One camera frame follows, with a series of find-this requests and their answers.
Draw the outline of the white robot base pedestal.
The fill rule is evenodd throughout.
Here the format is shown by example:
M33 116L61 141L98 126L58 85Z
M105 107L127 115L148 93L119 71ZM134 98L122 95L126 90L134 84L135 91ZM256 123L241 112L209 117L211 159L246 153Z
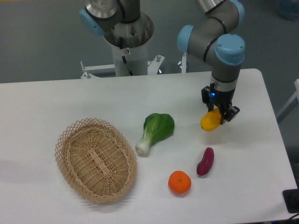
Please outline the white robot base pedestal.
M154 24L144 13L131 23L119 22L104 31L99 23L85 10L79 17L84 26L95 36L103 36L111 47L114 65L89 66L83 68L89 72L105 73L114 70L117 77L161 74L165 57L158 54L148 59L148 44L154 34Z

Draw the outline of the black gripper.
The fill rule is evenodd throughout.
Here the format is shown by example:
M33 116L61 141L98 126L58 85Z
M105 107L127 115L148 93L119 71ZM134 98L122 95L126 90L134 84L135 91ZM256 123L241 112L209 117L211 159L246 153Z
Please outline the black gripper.
M221 125L225 122L230 122L240 112L237 106L232 105L232 99L235 90L219 91L216 89L216 84L211 83L201 90L202 102L206 104L208 112L214 109L214 106L219 108L221 114Z

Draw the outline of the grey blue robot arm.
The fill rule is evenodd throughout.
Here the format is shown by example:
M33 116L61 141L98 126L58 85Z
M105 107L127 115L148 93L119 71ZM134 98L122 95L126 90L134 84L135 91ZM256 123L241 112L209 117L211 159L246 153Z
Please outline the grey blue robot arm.
M212 67L209 86L202 89L202 101L209 111L218 108L221 123L239 112L232 99L245 58L245 42L231 34L244 18L244 7L237 0L199 0L206 15L199 27L184 26L177 47ZM146 75L146 45L153 36L152 20L140 9L138 0L88 0L79 18L95 36L103 36L115 51L118 76Z

